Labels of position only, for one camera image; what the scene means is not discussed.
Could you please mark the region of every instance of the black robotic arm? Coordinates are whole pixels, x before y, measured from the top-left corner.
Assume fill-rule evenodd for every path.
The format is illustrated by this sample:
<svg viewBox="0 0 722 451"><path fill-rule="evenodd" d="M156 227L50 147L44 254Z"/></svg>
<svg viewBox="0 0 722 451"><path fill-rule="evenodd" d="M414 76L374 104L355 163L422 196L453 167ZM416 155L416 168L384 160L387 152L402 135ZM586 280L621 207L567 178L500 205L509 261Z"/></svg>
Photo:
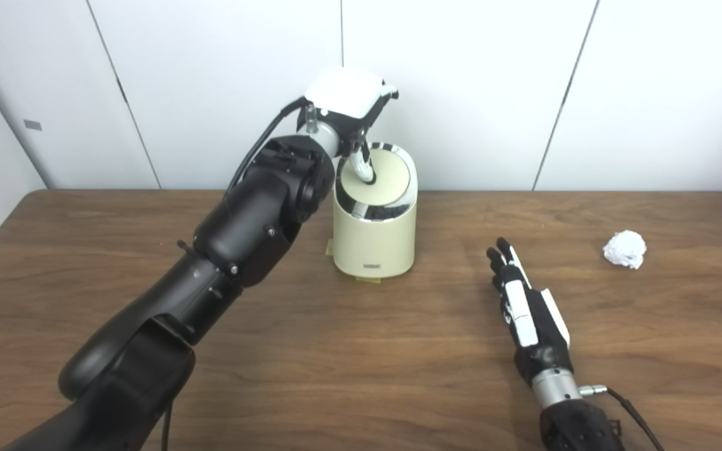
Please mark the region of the black robotic arm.
<svg viewBox="0 0 722 451"><path fill-rule="evenodd" d="M250 150L191 247L179 242L186 252L180 260L64 366L58 384L73 403L5 451L140 449L189 379L191 346L244 288L269 274L333 188L332 158L355 157L372 170L364 136L397 97L375 75L347 69L320 75ZM297 109L298 134L267 141L283 115Z"/></svg>

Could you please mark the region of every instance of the robotic hand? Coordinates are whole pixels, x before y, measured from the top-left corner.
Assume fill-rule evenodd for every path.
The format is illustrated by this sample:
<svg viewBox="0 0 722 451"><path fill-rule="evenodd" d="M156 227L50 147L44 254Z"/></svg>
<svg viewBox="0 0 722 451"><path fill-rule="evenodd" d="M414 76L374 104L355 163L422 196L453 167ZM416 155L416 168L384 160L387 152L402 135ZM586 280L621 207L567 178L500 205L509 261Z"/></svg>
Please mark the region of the robotic hand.
<svg viewBox="0 0 722 451"><path fill-rule="evenodd" d="M269 274L333 188L333 157L375 183L367 130L397 97L373 74L323 72L253 145L192 246L178 242L180 260L69 360L58 384L73 403L4 449L140 449L193 371L191 346ZM297 110L298 134L267 140Z"/></svg>
<svg viewBox="0 0 722 451"><path fill-rule="evenodd" d="M573 379L570 332L549 289L533 289L512 246L498 239L487 257L501 295L501 312L514 340L514 363L542 408L540 431L549 451L624 451L604 411L583 399L607 391Z"/></svg>

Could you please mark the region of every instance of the wooden table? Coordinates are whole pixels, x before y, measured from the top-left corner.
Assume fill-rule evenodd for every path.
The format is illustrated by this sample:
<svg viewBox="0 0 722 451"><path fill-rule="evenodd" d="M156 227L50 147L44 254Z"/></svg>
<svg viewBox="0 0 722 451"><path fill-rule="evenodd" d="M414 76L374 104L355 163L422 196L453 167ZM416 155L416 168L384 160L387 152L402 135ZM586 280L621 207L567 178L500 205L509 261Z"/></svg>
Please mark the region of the wooden table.
<svg viewBox="0 0 722 451"><path fill-rule="evenodd" d="M57 374L180 257L215 191L42 191L0 229L0 447L67 402ZM542 449L485 249L553 289L579 383L629 397L671 450L722 450L722 194L423 192L413 269L325 255L330 203L197 346L171 449ZM633 229L638 271L601 247ZM609 397L630 451L651 449ZM158 446L158 428L144 449Z"/></svg>

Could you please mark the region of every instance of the panel seam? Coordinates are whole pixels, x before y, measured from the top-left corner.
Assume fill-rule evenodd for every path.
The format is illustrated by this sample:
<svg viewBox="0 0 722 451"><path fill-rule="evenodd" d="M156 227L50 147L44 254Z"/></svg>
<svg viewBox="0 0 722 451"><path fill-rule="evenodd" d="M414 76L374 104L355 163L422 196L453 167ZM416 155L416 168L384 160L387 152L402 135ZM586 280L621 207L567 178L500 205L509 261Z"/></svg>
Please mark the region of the panel seam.
<svg viewBox="0 0 722 451"><path fill-rule="evenodd" d="M138 122L135 120L135 115L132 113L132 107L130 106L130 102L127 100L127 94L124 92L124 89L121 85L121 80L118 79L118 72L115 69L115 65L113 64L113 59L111 58L110 51L108 49L108 44L105 43L105 38L102 35L102 29L100 29L100 23L97 21L97 15L94 14L94 9L91 7L90 0L85 0L86 5L88 5L88 12L91 13L91 18L94 21L94 26L97 28L97 34L100 35L100 42L102 43L102 48L105 51L105 54L108 55L108 62L110 63L111 70L113 71L113 76L115 77L115 82L117 83L118 90L121 92L122 98L124 99L124 105L127 106L127 111L130 114L130 119L132 120L132 126L135 128L135 133L138 134L138 140L141 142L141 148L144 149L144 155L147 157L147 162L149 162L149 169L152 169L152 175L155 177L155 183L158 185L158 189L163 189L163 185L160 184L160 178L158 178L158 173L155 171L155 165L152 163L152 157L149 156L149 151L147 150L147 145L144 143L144 136L141 135L141 129L138 128Z"/></svg>
<svg viewBox="0 0 722 451"><path fill-rule="evenodd" d="M578 56L575 57L575 63L573 64L573 71L570 72L570 79L567 80L567 88L564 91L564 97L562 97L562 103L559 105L559 111L556 113L556 120L553 121L553 128L550 129L550 136L548 137L548 143L545 145L545 152L542 154L542 160L539 162L539 168L536 170L536 177L533 179L533 186L531 191L536 191L536 184L539 183L539 176L542 174L542 168L545 166L545 159L548 157L548 151L550 151L550 144L553 142L553 135L556 134L556 126L559 123L559 118L562 117L562 110L564 110L565 103L567 103L567 95L570 94L570 87L573 86L573 78L575 78L575 71L578 69L578 62L581 61L581 55L584 54L584 46L587 45L587 38L590 36L590 29L592 23L595 20L595 14L598 12L598 5L601 0L596 0L594 8L592 8L592 15L590 16L590 22L587 24L587 31L584 33L584 39L581 40L581 48L578 49Z"/></svg>

